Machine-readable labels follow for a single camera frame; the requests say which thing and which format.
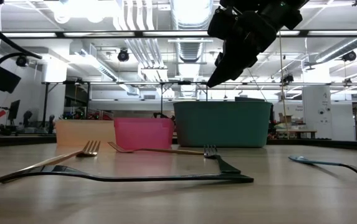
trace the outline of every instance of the silver fork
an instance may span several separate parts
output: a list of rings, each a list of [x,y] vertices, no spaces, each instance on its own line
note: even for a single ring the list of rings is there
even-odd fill
[[[215,159],[218,162],[221,173],[223,174],[240,174],[240,170],[229,165],[226,161],[222,160],[218,154],[217,147],[215,145],[204,145],[204,157],[206,159]]]

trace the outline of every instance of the beige container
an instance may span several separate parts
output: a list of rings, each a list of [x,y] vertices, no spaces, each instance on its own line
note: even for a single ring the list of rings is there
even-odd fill
[[[89,140],[116,142],[115,122],[96,120],[58,120],[56,122],[56,139],[58,146],[84,146]]]

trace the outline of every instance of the pink bin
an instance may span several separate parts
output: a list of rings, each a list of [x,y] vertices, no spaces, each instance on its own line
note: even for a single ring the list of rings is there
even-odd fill
[[[174,123],[168,118],[115,118],[116,143],[126,150],[169,149]]]

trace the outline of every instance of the table surface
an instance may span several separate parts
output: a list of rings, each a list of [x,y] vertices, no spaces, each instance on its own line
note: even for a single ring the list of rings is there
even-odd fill
[[[0,176],[76,150],[56,144],[0,147]],[[219,152],[255,182],[104,183],[74,177],[26,177],[0,184],[0,223],[357,223],[357,175],[353,171],[288,159],[301,155],[357,166],[357,151],[266,146]],[[202,156],[121,154],[106,147],[95,158],[72,158],[61,164],[116,176],[218,172],[216,161]]]
[[[310,132],[317,132],[317,130],[307,130],[307,129],[277,129],[277,132],[303,132],[303,133],[310,133]]]

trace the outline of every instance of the teal plastic container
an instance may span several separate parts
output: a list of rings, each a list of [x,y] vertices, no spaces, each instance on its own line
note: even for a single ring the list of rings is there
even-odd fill
[[[182,147],[263,147],[271,103],[179,102],[174,104],[178,144]]]

